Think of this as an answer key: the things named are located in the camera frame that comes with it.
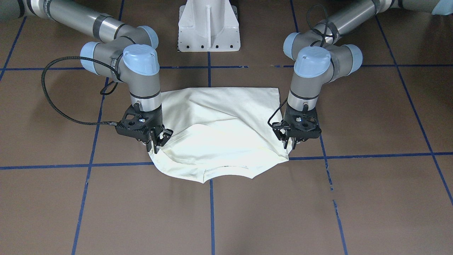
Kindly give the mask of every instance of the brown surface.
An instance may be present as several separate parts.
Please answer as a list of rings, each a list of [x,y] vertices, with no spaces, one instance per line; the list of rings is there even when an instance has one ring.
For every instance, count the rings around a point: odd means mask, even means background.
[[[119,0],[79,1],[119,16]],[[161,66],[207,66],[207,53],[179,53],[178,10],[186,1],[125,1],[122,20],[149,25],[159,35]],[[349,1],[319,0],[329,14]],[[310,1],[294,0],[300,32],[308,29]],[[213,87],[277,87],[288,94],[294,62],[282,52],[295,31],[289,1],[248,0],[239,6],[242,47],[212,53]],[[453,64],[452,16],[391,10],[379,14],[398,64]],[[311,20],[322,19],[320,10]],[[0,68],[22,20],[0,26]],[[79,55],[94,39],[61,24],[27,18],[7,68],[42,68]],[[393,64],[376,19],[341,39],[363,51],[364,64]],[[80,67],[79,61],[56,67]],[[453,151],[452,66],[400,67],[407,89],[435,152]],[[210,184],[170,178],[149,164],[143,145],[112,127],[80,126],[54,112],[40,85],[40,70],[3,72],[0,81],[0,254],[344,254],[333,200],[338,205],[348,253],[452,254],[450,201],[431,156],[328,159],[319,139],[298,145],[290,161],[253,180],[219,177]],[[161,69],[162,91],[207,87],[208,68]],[[71,117],[96,121],[105,78],[84,70],[53,70],[46,79],[56,105]],[[102,120],[118,120],[129,105],[120,85],[107,96]],[[396,67],[362,67],[323,87],[318,114],[328,157],[428,153]],[[80,234],[77,220],[90,163]],[[452,155],[436,156],[453,188]],[[54,168],[76,164],[79,168]],[[214,233],[211,232],[211,210]]]

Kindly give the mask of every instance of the blue joint cap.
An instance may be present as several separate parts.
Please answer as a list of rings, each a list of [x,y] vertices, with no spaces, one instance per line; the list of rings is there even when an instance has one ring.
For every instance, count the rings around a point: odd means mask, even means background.
[[[330,52],[318,46],[302,48],[294,64],[294,72],[304,78],[317,77],[330,66]]]
[[[344,46],[348,47],[352,54],[352,68],[351,71],[346,75],[348,76],[357,71],[362,66],[363,55],[359,47],[353,44],[345,44]]]
[[[159,38],[157,37],[156,31],[154,31],[152,28],[148,26],[139,26],[139,28],[146,31],[146,33],[149,36],[149,39],[151,40],[151,47],[156,49],[157,46],[159,45]]]
[[[432,15],[450,15],[453,13],[453,0],[440,0],[434,7]]]
[[[290,59],[294,60],[293,58],[293,42],[296,39],[296,36],[300,33],[290,33],[283,43],[283,53]]]
[[[146,44],[129,45],[123,50],[124,64],[134,73],[151,76],[159,72],[156,50]]]
[[[94,48],[96,48],[96,46],[98,45],[99,43],[97,42],[89,42],[89,43],[86,43],[83,47],[82,47],[82,50],[80,51],[80,56],[81,57],[85,57],[85,58],[93,58],[93,55],[94,55]],[[96,72],[96,69],[94,69],[94,62],[93,61],[89,61],[89,60],[80,60],[80,63],[82,64],[83,68],[85,68],[86,70],[94,73],[94,74],[97,74],[99,75],[97,72]]]

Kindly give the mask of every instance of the white plastic bracket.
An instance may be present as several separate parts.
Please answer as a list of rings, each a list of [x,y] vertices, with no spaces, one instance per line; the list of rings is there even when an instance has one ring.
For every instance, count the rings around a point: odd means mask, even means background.
[[[182,52],[238,51],[241,47],[237,8],[229,0],[187,0],[179,8],[178,25]]]

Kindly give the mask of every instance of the black cable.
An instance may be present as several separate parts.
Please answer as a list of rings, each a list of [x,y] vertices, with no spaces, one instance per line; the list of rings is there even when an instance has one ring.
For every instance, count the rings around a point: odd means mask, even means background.
[[[83,122],[83,121],[78,121],[76,119],[73,119],[71,117],[69,117],[68,115],[66,115],[65,113],[63,113],[60,109],[58,109],[52,102],[52,100],[50,99],[49,97],[49,94],[47,93],[47,89],[46,89],[46,83],[45,83],[45,78],[46,78],[46,73],[47,71],[50,69],[50,67],[52,67],[54,64],[60,62],[60,61],[63,61],[63,60],[69,60],[69,59],[80,59],[80,60],[88,60],[88,61],[92,61],[94,63],[97,63],[97,64],[100,64],[100,65],[103,65],[105,67],[107,67],[108,69],[112,70],[112,72],[116,75],[116,78],[118,80],[120,80],[120,75],[118,74],[118,72],[111,66],[107,65],[106,63],[103,63],[99,60],[96,60],[96,59],[91,59],[91,58],[85,58],[85,57],[79,57],[79,56],[70,56],[70,57],[63,57],[63,58],[59,58],[59,59],[55,59],[54,61],[50,62],[49,64],[47,64],[47,66],[44,68],[43,70],[43,73],[41,74],[41,85],[43,87],[43,91],[44,91],[44,96],[46,97],[47,99],[47,102],[49,102],[50,106],[52,106],[52,108],[57,111],[60,115],[62,115],[63,117],[65,117],[66,119],[70,120],[70,121],[73,121],[75,123],[78,123],[78,124],[82,124],[82,125],[110,125],[110,126],[116,126],[118,125],[118,122],[114,122],[114,121],[102,121],[102,122]]]
[[[99,94],[103,95],[103,96],[108,96],[110,94],[112,94],[116,87],[118,86],[118,83],[115,83],[115,85],[113,86],[112,90],[110,92],[107,92],[106,93],[106,90],[108,87],[110,87],[110,85],[112,85],[114,83],[114,81],[111,81],[110,83],[107,84],[107,86],[105,86],[103,89],[101,89],[101,91],[99,92]]]
[[[269,118],[269,120],[267,121],[267,124],[269,125],[269,127],[273,128],[272,124],[270,123],[270,120],[277,114],[277,112],[283,107],[283,105],[286,103],[286,101],[288,101],[288,98],[286,98],[283,103],[277,108],[277,110],[275,110],[274,114]]]
[[[324,11],[324,14],[326,16],[326,24],[325,24],[325,28],[324,28],[324,33],[321,33],[320,31],[318,31],[317,29],[313,28],[313,26],[311,25],[310,23],[310,13],[311,11],[315,8],[315,7],[321,7]],[[312,30],[313,32],[315,32],[317,35],[319,36],[322,36],[322,41],[321,41],[321,45],[320,47],[322,47],[324,45],[324,43],[326,42],[326,37],[332,37],[333,38],[333,35],[328,35],[327,34],[327,25],[329,24],[329,15],[327,14],[327,9],[326,7],[324,7],[323,5],[313,5],[312,7],[310,7],[310,9],[307,11],[307,24],[308,24],[308,27],[310,28],[310,30]]]

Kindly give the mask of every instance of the white cloth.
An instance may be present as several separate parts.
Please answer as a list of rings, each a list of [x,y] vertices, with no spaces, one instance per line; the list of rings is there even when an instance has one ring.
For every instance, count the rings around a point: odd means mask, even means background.
[[[164,125],[173,136],[157,154],[162,173],[191,181],[222,175],[254,178],[288,161],[267,120],[280,105],[277,88],[186,88],[162,93]],[[279,122],[279,112],[272,122]]]

